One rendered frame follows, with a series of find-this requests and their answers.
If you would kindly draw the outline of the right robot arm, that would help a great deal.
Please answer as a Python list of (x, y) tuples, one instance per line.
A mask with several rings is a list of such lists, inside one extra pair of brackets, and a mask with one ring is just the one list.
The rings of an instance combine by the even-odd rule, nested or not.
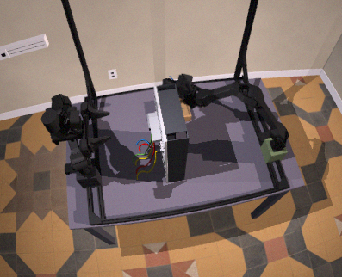
[[(52, 134), (50, 135), (51, 139), (53, 139), (52, 142), (59, 145), (59, 142), (66, 141), (64, 133), (64, 125), (66, 123), (70, 124), (70, 128), (67, 129), (67, 132), (73, 134), (82, 133), (81, 129), (79, 129), (79, 120), (81, 117), (79, 116), (77, 107), (73, 107), (72, 104), (70, 104), (71, 101), (68, 96), (58, 94), (53, 96), (52, 100), (52, 107), (46, 108), (46, 112), (41, 116), (41, 122), (48, 132)], [(82, 155), (79, 150), (78, 140), (74, 139), (74, 142), (68, 140), (68, 143), (71, 149), (70, 160), (72, 170), (78, 171), (80, 176), (92, 175), (92, 160), (90, 157), (86, 158)]]

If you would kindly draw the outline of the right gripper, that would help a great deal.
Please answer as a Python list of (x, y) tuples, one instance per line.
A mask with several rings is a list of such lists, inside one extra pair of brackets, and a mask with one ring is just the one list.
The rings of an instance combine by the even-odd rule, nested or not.
[[(74, 142), (74, 139), (80, 139), (79, 150), (81, 151), (82, 155), (84, 157), (92, 157), (92, 153), (94, 153), (94, 150), (97, 149), (100, 145), (110, 140), (111, 136), (104, 136), (104, 137), (99, 137), (99, 138), (88, 137), (88, 120), (87, 119), (88, 117), (89, 117), (89, 120), (90, 118), (92, 118), (92, 120), (99, 119), (99, 118), (110, 115), (110, 113), (106, 111), (94, 109), (90, 106), (88, 102), (81, 103), (80, 113), (83, 117), (83, 120), (81, 119), (79, 120), (79, 129), (81, 129), (82, 133), (73, 134), (73, 133), (67, 132), (67, 129), (70, 128), (70, 124), (66, 123), (64, 125), (65, 138), (66, 140), (70, 140), (71, 142)], [(82, 128), (80, 128), (80, 126), (82, 126)]]

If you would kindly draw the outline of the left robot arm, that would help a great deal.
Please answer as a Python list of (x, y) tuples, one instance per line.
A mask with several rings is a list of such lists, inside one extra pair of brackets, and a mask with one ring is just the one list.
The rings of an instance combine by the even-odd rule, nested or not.
[[(270, 127), (270, 136), (273, 139), (270, 140), (270, 146), (273, 152), (284, 150), (284, 147), (286, 147), (288, 132), (283, 123), (277, 121), (274, 114), (265, 103), (264, 94), (259, 87), (249, 83), (233, 82), (229, 85), (222, 86), (217, 89), (202, 89), (195, 85), (192, 88), (192, 80), (193, 77), (191, 75), (182, 73), (178, 76), (178, 80), (175, 82), (182, 100), (188, 106), (190, 106), (191, 109), (195, 108), (196, 105), (203, 108), (215, 100), (219, 100), (232, 95), (236, 96), (242, 102), (249, 104), (252, 108), (256, 108)], [(248, 89), (247, 96), (241, 94), (239, 92), (240, 89)], [(198, 93), (195, 96), (197, 91)]]

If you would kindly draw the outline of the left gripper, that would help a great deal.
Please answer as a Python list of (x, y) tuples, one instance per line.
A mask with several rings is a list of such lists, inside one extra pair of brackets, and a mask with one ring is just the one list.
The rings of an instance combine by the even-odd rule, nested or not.
[[(163, 84), (162, 85), (165, 85), (165, 84), (173, 84), (173, 83), (175, 83), (177, 80), (171, 80), (171, 79), (169, 79), (169, 78), (166, 78), (165, 80), (164, 80), (164, 82), (163, 82)], [(191, 84), (191, 86), (192, 86), (192, 88), (194, 87), (194, 84)], [(178, 91), (177, 91), (178, 92)], [(178, 96), (179, 96), (179, 98), (180, 99), (182, 99), (181, 98), (181, 95), (179, 94), (179, 92), (178, 92)]]

